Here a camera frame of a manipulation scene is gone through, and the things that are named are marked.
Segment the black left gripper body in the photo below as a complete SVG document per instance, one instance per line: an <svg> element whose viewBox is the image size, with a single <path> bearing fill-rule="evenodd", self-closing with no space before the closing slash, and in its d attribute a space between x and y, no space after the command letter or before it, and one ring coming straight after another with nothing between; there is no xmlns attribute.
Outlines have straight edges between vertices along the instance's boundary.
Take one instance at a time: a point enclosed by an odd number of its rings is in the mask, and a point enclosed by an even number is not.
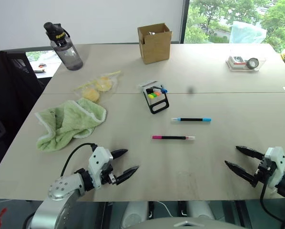
<svg viewBox="0 0 285 229"><path fill-rule="evenodd" d="M113 174L112 160L104 163L101 167L101 184L116 184L116 176Z"/></svg>

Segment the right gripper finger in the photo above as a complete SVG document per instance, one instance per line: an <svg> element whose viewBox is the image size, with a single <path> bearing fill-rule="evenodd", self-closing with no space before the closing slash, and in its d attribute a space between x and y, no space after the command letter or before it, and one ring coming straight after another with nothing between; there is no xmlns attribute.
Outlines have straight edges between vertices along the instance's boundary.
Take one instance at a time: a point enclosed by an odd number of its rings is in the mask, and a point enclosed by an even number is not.
<svg viewBox="0 0 285 229"><path fill-rule="evenodd" d="M244 155L247 155L252 158L257 158L259 160L263 160L265 156L264 154L246 146L236 146L236 149Z"/></svg>
<svg viewBox="0 0 285 229"><path fill-rule="evenodd" d="M250 175L249 173L247 173L245 169L241 168L237 164L231 163L226 160L224 162L228 166L228 168L232 170L236 175L238 175L239 177L249 182L252 187L256 187L257 182L253 175Z"/></svg>

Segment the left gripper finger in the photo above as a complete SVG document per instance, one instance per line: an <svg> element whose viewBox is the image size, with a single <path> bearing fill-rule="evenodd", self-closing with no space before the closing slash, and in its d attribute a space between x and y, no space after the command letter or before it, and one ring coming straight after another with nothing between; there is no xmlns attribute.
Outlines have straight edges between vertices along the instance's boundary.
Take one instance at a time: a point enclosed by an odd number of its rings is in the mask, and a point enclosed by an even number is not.
<svg viewBox="0 0 285 229"><path fill-rule="evenodd" d="M138 168L139 166L134 166L124 171L120 176L116 177L115 184L119 185L123 183L124 181L126 181L127 179L129 179L137 171Z"/></svg>
<svg viewBox="0 0 285 229"><path fill-rule="evenodd" d="M128 149L117 149L111 151L112 160L117 159L128 152Z"/></svg>

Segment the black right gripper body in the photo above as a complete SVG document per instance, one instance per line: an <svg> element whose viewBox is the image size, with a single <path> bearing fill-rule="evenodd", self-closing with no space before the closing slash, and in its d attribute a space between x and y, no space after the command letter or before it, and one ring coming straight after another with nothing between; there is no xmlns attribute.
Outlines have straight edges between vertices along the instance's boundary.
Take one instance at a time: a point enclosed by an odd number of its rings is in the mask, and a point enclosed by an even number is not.
<svg viewBox="0 0 285 229"><path fill-rule="evenodd" d="M256 180L263 184L267 184L269 177L272 174L273 174L273 161L267 157L263 157L255 173Z"/></svg>

